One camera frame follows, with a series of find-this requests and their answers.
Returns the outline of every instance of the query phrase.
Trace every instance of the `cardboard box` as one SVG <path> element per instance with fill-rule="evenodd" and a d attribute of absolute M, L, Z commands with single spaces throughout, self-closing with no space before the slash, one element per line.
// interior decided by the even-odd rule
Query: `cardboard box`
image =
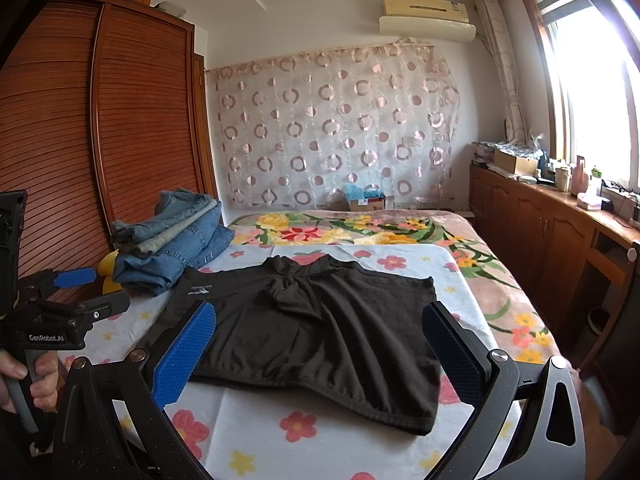
<path fill-rule="evenodd" d="M 362 198 L 360 200 L 349 200 L 350 211 L 382 211 L 384 208 L 384 198 Z"/>
<path fill-rule="evenodd" d="M 538 160 L 536 158 L 522 158 L 500 150 L 495 150 L 494 164 L 516 175 L 536 176 L 536 169 L 538 168 Z"/>

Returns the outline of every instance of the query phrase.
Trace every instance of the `window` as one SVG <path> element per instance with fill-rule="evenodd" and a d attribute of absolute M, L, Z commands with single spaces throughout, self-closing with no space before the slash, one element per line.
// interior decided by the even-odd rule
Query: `window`
<path fill-rule="evenodd" d="M 551 155 L 639 190 L 640 73 L 615 29 L 589 0 L 523 1 L 546 65 Z"/>

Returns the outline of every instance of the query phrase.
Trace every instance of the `louvered wardrobe door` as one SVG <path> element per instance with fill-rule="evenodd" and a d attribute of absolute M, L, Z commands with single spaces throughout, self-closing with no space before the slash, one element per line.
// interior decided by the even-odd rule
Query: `louvered wardrobe door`
<path fill-rule="evenodd" d="M 100 35 L 103 195 L 108 216 L 137 222 L 154 214 L 160 190 L 202 187 L 190 116 L 193 40 L 185 28 L 115 6 Z"/>
<path fill-rule="evenodd" d="M 99 13 L 99 4 L 50 2 L 0 71 L 0 190 L 29 193 L 22 276 L 94 266 L 110 250 L 88 120 Z"/>

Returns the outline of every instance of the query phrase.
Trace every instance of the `white wall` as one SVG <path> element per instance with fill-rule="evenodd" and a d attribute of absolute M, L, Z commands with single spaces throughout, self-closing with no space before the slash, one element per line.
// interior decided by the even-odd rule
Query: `white wall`
<path fill-rule="evenodd" d="M 196 54 L 204 56 L 204 66 L 207 67 L 207 43 L 209 41 L 209 33 L 202 27 L 195 26 L 196 30 L 193 38 L 193 51 Z"/>
<path fill-rule="evenodd" d="M 301 5 L 273 7 L 226 23 L 221 30 L 210 30 L 207 66 L 397 40 L 378 33 L 381 14 L 382 0 L 307 0 Z M 452 142 L 452 190 L 453 207 L 462 210 L 467 208 L 468 166 L 473 153 L 469 143 L 476 139 L 504 138 L 502 94 L 493 59 L 479 40 L 469 44 L 433 43 L 446 58 L 460 92 L 460 118 Z M 214 92 L 209 92 L 209 99 L 215 99 Z M 210 102 L 209 108 L 212 112 L 216 110 L 215 103 Z M 217 121 L 209 124 L 211 129 L 218 126 Z M 224 161 L 217 161 L 216 166 L 225 167 Z M 219 186 L 224 186 L 226 173 L 217 177 Z"/>
<path fill-rule="evenodd" d="M 507 23 L 520 76 L 521 108 L 527 131 L 543 133 L 541 147 L 549 151 L 549 106 L 545 73 L 533 27 L 522 0 L 498 0 Z"/>

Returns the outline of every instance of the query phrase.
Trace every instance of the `blue jeans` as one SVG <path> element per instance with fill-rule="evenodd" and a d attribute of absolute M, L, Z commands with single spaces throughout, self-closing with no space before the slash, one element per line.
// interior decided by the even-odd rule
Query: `blue jeans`
<path fill-rule="evenodd" d="M 218 203 L 148 258 L 119 253 L 113 269 L 113 281 L 146 288 L 154 296 L 169 290 L 186 267 L 199 269 L 205 266 L 234 239 L 234 231 L 218 224 L 221 211 L 222 204 Z"/>
<path fill-rule="evenodd" d="M 213 200 L 206 194 L 187 189 L 161 191 L 156 204 L 156 216 L 137 224 L 125 224 L 120 220 L 111 223 L 111 238 L 114 242 L 137 244 L 160 234 L 169 227 L 185 220 L 205 208 Z"/>

